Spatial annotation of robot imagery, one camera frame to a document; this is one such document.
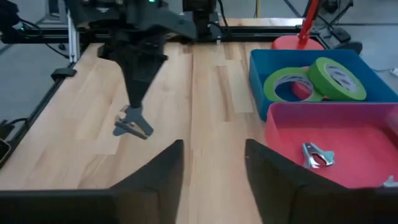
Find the red lamp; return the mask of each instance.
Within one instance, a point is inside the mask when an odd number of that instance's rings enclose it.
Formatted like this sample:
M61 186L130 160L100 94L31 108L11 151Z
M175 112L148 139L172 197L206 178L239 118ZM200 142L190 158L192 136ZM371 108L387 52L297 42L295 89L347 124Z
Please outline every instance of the red lamp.
M307 17L303 20L303 28L299 35L285 35L277 38L272 43L275 50L323 50L321 44L310 39L310 30L313 24L315 12L317 11L318 0L312 0Z

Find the red lamp base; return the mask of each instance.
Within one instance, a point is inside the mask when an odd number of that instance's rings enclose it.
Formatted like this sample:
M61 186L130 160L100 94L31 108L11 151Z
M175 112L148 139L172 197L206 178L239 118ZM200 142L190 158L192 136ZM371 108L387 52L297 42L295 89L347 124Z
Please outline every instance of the red lamp base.
M285 35L277 38L272 43L274 50L324 50L317 41L308 39L307 43L300 44L299 37L296 35Z

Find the metal bracket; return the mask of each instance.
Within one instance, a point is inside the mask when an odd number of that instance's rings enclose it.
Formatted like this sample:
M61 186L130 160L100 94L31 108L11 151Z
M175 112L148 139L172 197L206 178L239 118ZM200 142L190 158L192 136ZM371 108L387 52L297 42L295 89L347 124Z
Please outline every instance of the metal bracket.
M139 138L147 139L154 132L150 124L142 117L142 107L132 108L126 105L121 112L125 113L126 116L123 119L116 116L114 124L116 127L113 131L115 136L130 133Z
M80 37L68 11L68 43L69 43L69 62L77 62L80 58Z
M77 71L72 68L57 68L51 74L51 78L52 80L57 81L60 78L74 77L76 73Z
M394 182L394 176L389 176L383 183L383 187L398 187L398 182Z

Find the silver binder clip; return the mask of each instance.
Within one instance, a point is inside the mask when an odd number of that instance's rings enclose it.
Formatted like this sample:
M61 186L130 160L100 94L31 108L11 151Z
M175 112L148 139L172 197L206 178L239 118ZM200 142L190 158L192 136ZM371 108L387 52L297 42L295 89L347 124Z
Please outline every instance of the silver binder clip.
M154 129L142 117L142 107L132 108L127 105L123 107L121 112L125 113L126 116L124 118L116 117L113 131L115 136L130 133L139 138L147 139L154 132Z
M312 142L303 143L303 154L305 168L319 168L320 164L315 161L313 155L319 156L326 166L331 166L335 163L335 153L333 151L323 151Z

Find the wood plank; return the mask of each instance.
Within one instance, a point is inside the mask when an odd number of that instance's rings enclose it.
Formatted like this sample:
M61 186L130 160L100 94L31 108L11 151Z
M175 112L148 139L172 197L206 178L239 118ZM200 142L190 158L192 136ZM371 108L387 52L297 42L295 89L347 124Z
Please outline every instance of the wood plank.
M291 25L293 19L230 19L237 25ZM103 189L132 174L176 139L185 141L177 223L260 223L244 166L244 142L264 143L248 82L250 51L270 43L170 43L144 98L154 127L146 141L112 135L127 104L120 68L90 45L0 170L1 190Z

